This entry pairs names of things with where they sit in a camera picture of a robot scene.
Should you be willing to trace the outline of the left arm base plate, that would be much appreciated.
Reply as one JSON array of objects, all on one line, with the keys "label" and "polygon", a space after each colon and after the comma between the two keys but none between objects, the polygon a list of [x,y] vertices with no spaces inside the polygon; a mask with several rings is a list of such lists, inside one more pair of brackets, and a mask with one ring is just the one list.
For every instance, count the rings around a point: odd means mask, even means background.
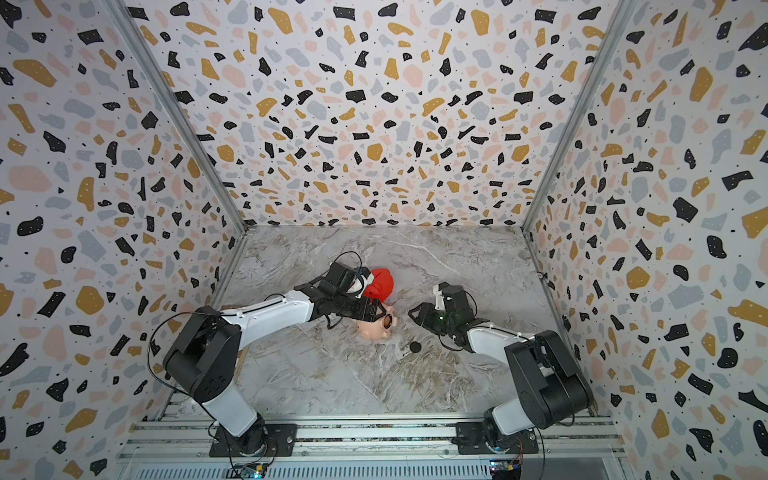
[{"label": "left arm base plate", "polygon": [[297,430],[298,426],[292,423],[254,424],[242,436],[234,437],[223,426],[218,426],[209,456],[233,460],[290,457]]}]

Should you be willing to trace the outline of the pink piggy bank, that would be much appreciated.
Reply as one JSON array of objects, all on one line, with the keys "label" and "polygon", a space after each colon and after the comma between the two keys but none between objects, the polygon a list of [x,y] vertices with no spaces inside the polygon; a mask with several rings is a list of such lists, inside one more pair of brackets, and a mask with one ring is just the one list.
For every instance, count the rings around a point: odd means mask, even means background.
[{"label": "pink piggy bank", "polygon": [[392,336],[393,330],[398,325],[398,318],[394,315],[394,308],[383,304],[385,314],[374,322],[356,321],[358,334],[366,341],[387,340]]}]

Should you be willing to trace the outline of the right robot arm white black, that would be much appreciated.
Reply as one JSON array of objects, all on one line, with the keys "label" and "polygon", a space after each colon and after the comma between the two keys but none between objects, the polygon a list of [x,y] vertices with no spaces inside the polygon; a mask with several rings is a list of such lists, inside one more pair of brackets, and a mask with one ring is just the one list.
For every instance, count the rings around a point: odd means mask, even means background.
[{"label": "right robot arm white black", "polygon": [[490,441],[546,429],[591,407],[592,389],[557,332],[520,333],[499,327],[478,316],[474,298],[459,285],[442,282],[433,293],[434,302],[408,311],[416,325],[440,340],[451,340],[452,351],[485,355],[509,367],[516,394],[487,412]]}]

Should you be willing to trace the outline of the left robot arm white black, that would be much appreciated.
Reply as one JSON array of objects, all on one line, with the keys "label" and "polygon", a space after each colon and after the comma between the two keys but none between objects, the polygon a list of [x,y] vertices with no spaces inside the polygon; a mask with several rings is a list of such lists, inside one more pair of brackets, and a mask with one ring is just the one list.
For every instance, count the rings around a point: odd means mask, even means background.
[{"label": "left robot arm white black", "polygon": [[339,261],[315,279],[250,306],[194,311],[163,359],[163,368],[232,437],[258,431],[259,414],[236,387],[240,351],[280,330],[335,315],[374,326],[393,324],[384,301],[394,290],[389,270]]}]

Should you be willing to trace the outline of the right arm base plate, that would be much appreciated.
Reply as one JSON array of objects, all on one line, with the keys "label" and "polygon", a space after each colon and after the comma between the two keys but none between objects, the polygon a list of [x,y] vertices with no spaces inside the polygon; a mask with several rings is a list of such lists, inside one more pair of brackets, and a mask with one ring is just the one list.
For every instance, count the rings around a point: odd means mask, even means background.
[{"label": "right arm base plate", "polygon": [[451,443],[457,446],[460,455],[526,455],[539,452],[534,430],[504,435],[489,421],[458,422]]}]

